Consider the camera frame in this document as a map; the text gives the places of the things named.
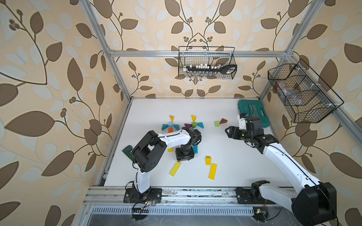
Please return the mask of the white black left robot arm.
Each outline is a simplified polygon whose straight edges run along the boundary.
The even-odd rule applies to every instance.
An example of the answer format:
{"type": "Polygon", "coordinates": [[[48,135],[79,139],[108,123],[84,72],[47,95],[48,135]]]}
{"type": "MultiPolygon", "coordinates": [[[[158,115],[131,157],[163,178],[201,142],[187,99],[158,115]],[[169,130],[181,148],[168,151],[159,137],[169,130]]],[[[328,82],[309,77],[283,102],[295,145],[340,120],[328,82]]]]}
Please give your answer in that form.
{"type": "Polygon", "coordinates": [[[183,127],[179,131],[157,134],[149,131],[132,150],[132,166],[137,170],[133,190],[146,196],[151,188],[150,172],[157,166],[165,150],[176,148],[176,160],[189,161],[195,156],[194,146],[202,140],[197,129],[183,127]]]}

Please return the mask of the brown wooden block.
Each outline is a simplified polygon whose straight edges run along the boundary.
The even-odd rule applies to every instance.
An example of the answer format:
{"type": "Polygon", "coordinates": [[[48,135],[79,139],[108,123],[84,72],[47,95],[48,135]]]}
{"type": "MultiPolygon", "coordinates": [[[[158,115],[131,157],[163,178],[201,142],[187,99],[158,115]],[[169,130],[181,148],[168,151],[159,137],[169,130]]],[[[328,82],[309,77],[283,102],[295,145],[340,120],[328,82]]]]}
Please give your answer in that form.
{"type": "Polygon", "coordinates": [[[221,121],[220,121],[220,124],[224,124],[224,123],[227,123],[227,122],[228,121],[226,119],[222,118],[221,121]]]}

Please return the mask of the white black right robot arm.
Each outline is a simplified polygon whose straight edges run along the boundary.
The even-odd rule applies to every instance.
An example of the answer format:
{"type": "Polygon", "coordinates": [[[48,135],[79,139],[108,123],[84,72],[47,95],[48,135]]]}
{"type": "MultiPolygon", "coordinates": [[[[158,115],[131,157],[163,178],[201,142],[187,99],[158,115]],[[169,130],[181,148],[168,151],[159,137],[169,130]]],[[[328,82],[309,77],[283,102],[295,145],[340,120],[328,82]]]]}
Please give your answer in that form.
{"type": "Polygon", "coordinates": [[[260,180],[251,185],[251,200],[272,201],[292,212],[303,226],[315,226],[337,219],[335,187],[311,175],[287,153],[277,138],[265,134],[260,118],[240,114],[237,119],[237,127],[225,129],[227,136],[257,149],[278,167],[295,189],[290,192],[267,180],[260,180]]]}

